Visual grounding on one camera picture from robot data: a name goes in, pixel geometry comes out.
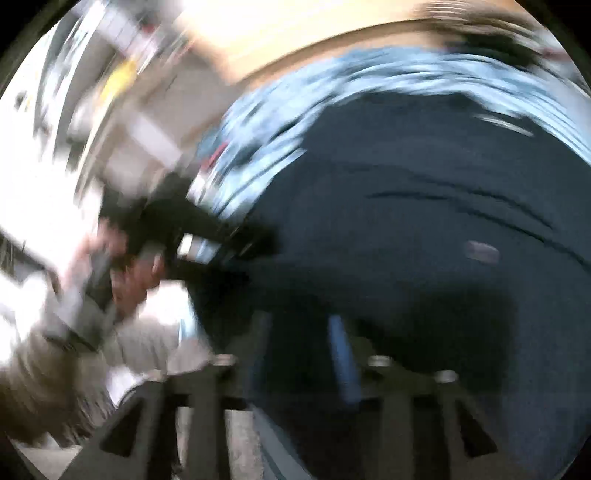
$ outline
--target bolt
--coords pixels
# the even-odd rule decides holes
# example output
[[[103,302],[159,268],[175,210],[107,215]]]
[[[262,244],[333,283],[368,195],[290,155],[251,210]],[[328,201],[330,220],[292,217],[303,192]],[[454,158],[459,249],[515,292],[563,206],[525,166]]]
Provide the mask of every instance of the bolt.
[[[437,383],[454,383],[459,378],[453,370],[441,370],[433,375]]]
[[[236,363],[236,356],[234,355],[216,355],[213,364],[216,367],[231,367]]]
[[[392,365],[392,359],[386,355],[372,355],[368,358],[368,365],[370,367],[389,367]]]

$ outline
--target yellow object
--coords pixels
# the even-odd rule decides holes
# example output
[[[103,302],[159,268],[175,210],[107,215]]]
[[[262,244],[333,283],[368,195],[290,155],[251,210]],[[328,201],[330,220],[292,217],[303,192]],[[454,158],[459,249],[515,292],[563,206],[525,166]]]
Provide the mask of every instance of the yellow object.
[[[117,66],[107,79],[99,103],[104,105],[131,87],[138,76],[135,60],[125,60]]]

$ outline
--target hand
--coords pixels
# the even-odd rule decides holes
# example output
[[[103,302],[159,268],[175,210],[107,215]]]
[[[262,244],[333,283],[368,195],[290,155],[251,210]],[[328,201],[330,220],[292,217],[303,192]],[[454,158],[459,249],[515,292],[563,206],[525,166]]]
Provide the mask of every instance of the hand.
[[[62,284],[67,285],[78,275],[90,273],[90,255],[96,251],[107,250],[114,257],[125,254],[127,236],[117,227],[102,220],[97,234],[87,236],[74,255],[68,273]],[[133,315],[137,307],[146,299],[148,290],[152,290],[164,278],[165,268],[162,258],[153,261],[132,259],[125,271],[111,271],[113,301],[123,318]]]
[[[153,261],[134,260],[125,271],[111,271],[113,301],[123,318],[134,314],[142,304],[148,290],[152,290],[164,277],[164,261],[156,257]]]

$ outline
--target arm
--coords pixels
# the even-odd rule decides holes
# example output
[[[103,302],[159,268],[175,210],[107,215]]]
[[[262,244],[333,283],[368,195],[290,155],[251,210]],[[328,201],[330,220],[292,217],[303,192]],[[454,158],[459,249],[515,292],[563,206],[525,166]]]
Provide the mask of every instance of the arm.
[[[89,252],[89,245],[85,241],[81,251]],[[83,264],[83,252],[77,252],[76,257],[78,264]],[[145,300],[146,291],[157,286],[162,275],[160,262],[149,268],[137,262],[128,272],[113,275],[112,293],[118,316],[132,316],[137,305]],[[70,275],[69,284],[60,297],[53,292],[48,295],[29,337],[17,347],[9,364],[0,370],[0,428],[15,440],[30,443],[46,432],[56,440],[64,435],[69,440],[77,439],[80,434],[87,436],[109,413],[105,408],[109,405],[107,399],[99,399],[97,404],[93,402],[96,399],[88,401],[79,396],[74,388],[81,350],[68,348],[67,342],[48,340],[56,332],[68,331],[69,327],[63,328],[63,320],[69,320],[65,323],[74,326],[74,331],[102,331],[100,326],[105,313],[83,294],[81,279],[85,276],[78,270]],[[71,294],[74,297],[78,294],[85,308],[76,310],[79,305],[74,305],[74,309],[69,310]],[[99,340],[108,333],[105,330]]]
[[[0,370],[0,425],[15,440],[30,443],[60,430],[76,403],[77,353],[51,344],[43,335],[56,303],[54,296],[47,299],[40,322]]]

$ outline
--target gray sleeve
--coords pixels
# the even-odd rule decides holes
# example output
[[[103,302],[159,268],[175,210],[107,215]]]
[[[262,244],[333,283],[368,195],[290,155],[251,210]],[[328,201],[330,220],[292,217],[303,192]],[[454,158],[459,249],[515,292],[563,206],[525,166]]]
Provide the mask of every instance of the gray sleeve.
[[[49,433],[61,444],[76,443],[112,409],[106,394],[91,404],[77,393],[79,353],[47,340],[61,310],[61,299],[49,295],[39,322],[0,370],[0,427],[15,440],[31,443]]]

